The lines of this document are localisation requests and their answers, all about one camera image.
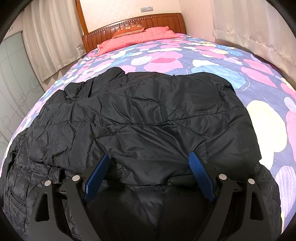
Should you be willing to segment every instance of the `wooden headboard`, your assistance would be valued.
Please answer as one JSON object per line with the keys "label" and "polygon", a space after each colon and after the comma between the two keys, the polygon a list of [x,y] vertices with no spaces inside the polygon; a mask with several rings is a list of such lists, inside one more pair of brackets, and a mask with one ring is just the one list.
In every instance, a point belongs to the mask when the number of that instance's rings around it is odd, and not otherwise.
{"label": "wooden headboard", "polygon": [[129,18],[113,24],[109,24],[89,33],[79,0],[76,0],[76,6],[81,26],[84,32],[82,39],[86,53],[89,53],[90,51],[96,49],[98,44],[111,39],[113,34],[118,29],[131,24],[141,24],[145,28],[168,26],[171,30],[174,31],[174,33],[186,34],[184,20],[182,14],[180,13],[151,14],[136,18]]}

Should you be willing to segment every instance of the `blue gripper pad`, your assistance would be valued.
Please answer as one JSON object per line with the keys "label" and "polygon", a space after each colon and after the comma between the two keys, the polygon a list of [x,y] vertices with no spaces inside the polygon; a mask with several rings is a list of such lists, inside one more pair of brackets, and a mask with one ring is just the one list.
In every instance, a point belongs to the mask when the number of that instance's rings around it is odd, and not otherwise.
{"label": "blue gripper pad", "polygon": [[105,175],[109,169],[109,166],[110,157],[107,154],[105,154],[84,186],[83,200],[86,203],[89,203],[96,197],[97,192],[102,184],[102,181],[104,180]]}
{"label": "blue gripper pad", "polygon": [[216,199],[214,183],[194,152],[189,154],[188,162],[203,196],[213,202]]}

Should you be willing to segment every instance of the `pink pillow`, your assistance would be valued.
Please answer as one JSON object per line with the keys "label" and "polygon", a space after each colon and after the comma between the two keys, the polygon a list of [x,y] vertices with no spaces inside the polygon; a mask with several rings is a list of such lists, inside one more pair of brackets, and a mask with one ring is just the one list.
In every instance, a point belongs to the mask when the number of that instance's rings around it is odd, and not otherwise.
{"label": "pink pillow", "polygon": [[145,29],[144,32],[154,32],[154,31],[169,31],[170,28],[168,26],[166,27],[153,27]]}
{"label": "pink pillow", "polygon": [[153,40],[178,38],[169,27],[148,28],[142,33],[126,35],[119,38],[109,39],[98,45],[99,52],[94,57],[122,49],[135,44],[141,44]]}

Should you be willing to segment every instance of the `beige wall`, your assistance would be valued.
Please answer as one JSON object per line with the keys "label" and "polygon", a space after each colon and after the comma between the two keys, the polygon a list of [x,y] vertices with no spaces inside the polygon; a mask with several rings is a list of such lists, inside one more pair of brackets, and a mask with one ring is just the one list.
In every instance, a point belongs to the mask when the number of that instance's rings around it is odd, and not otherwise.
{"label": "beige wall", "polygon": [[180,9],[188,35],[215,42],[210,0],[180,0]]}
{"label": "beige wall", "polygon": [[[80,3],[89,32],[127,18],[181,11],[179,0],[80,0]],[[141,12],[140,8],[146,6],[152,6],[153,11]]]}

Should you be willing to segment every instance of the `mattress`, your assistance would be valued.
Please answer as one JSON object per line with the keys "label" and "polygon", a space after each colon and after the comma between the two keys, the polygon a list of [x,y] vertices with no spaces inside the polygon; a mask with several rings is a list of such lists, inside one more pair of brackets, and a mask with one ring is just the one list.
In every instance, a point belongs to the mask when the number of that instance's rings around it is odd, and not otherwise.
{"label": "mattress", "polygon": [[271,171],[279,185],[285,228],[296,212],[296,91],[271,65],[251,53],[183,34],[179,36],[132,45],[99,57],[95,57],[97,49],[88,53],[30,110],[13,134],[4,159],[14,137],[30,126],[54,92],[63,90],[71,82],[86,81],[114,66],[126,73],[210,72],[232,84],[250,114],[262,155],[260,163]]}

